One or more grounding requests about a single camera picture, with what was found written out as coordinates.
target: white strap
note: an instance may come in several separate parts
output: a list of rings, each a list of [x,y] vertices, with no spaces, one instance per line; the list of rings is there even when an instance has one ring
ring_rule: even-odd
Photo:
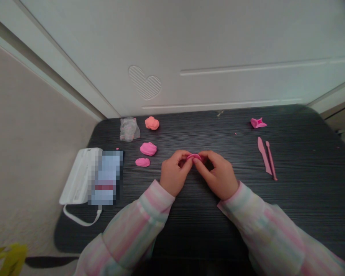
[[[70,218],[71,220],[74,220],[76,223],[78,223],[78,224],[80,224],[80,225],[82,225],[82,226],[86,226],[86,227],[91,226],[91,225],[93,225],[96,221],[98,221],[98,220],[99,220],[99,217],[100,217],[100,215],[101,215],[101,213],[102,213],[102,209],[99,208],[99,209],[97,210],[97,215],[96,215],[95,221],[92,222],[92,223],[87,223],[87,222],[84,222],[83,220],[77,218],[76,216],[72,215],[71,213],[68,213],[68,211],[66,210],[66,206],[67,206],[67,204],[65,204],[65,205],[64,205],[64,208],[62,209],[62,210],[64,211],[64,214],[65,214],[68,218]]]

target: door panel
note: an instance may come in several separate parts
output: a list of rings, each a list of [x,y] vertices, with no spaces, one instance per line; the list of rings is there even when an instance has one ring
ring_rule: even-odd
[[[345,82],[341,0],[21,2],[121,116],[307,104]]]

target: child's hand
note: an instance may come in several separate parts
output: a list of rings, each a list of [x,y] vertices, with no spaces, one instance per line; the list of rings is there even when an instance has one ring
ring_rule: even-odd
[[[238,190],[239,184],[230,162],[213,151],[201,151],[198,155],[202,157],[203,161],[209,159],[215,167],[209,171],[197,158],[193,160],[197,170],[206,180],[212,192],[221,200],[231,198]]]
[[[169,159],[162,162],[160,185],[173,197],[176,197],[184,186],[185,179],[193,165],[193,158],[188,161],[190,152],[176,151]]]

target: pink sculpting tool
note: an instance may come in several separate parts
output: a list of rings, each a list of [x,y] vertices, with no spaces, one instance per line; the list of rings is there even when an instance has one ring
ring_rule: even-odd
[[[261,137],[258,137],[257,142],[258,142],[258,149],[260,150],[262,157],[263,157],[264,166],[266,167],[266,173],[272,175],[271,167],[269,166],[266,150],[265,150],[265,147],[263,146],[263,142],[262,142]]]
[[[266,146],[267,146],[267,150],[268,150],[269,161],[271,162],[271,168],[272,168],[272,173],[273,173],[273,180],[277,181],[278,179],[276,177],[275,166],[273,164],[272,155],[271,155],[271,151],[269,149],[269,142],[268,141],[266,141]]]

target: yellow object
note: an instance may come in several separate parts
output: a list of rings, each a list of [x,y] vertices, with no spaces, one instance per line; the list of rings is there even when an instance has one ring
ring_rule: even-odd
[[[0,258],[5,257],[3,266],[0,269],[0,276],[18,276],[22,270],[27,256],[27,246],[14,243],[9,246],[8,252],[2,252],[0,248]]]

